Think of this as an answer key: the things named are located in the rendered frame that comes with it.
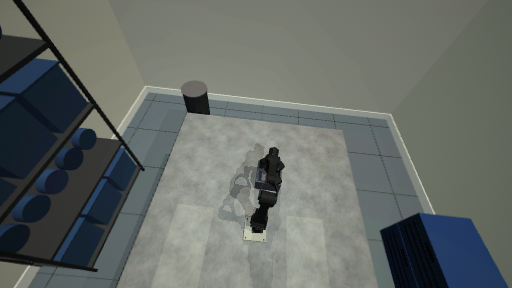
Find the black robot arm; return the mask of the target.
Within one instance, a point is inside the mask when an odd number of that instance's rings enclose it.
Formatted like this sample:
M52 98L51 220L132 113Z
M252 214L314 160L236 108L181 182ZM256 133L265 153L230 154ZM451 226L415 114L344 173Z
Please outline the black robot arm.
M265 163L267 168L267 175L264 184L260 187L258 200L260 208L256 208L255 213L251 216L251 227L252 233L263 233L263 230L266 230L267 222L268 222L268 209L273 207L278 198L278 188L276 185L277 177L276 174L285 168L285 165L278 157L279 149L277 147L273 147L269 149L269 154L265 156ZM277 170L276 170L277 169ZM261 190L261 188L266 184L273 184L276 193Z

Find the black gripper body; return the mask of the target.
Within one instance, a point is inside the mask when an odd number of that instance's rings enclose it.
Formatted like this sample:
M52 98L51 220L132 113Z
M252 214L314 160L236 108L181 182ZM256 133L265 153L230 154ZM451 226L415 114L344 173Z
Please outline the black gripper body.
M260 160L260 163L261 163L261 165L262 165L262 166L263 166L264 164L266 164L266 163L265 163L265 158L262 158L262 159ZM265 168L266 172L268 173L267 168L266 168L266 165L264 165L264 168ZM276 174L276 177L277 177L276 185L278 185L278 184L282 183L282 179L280 178L280 176L278 176L278 175Z

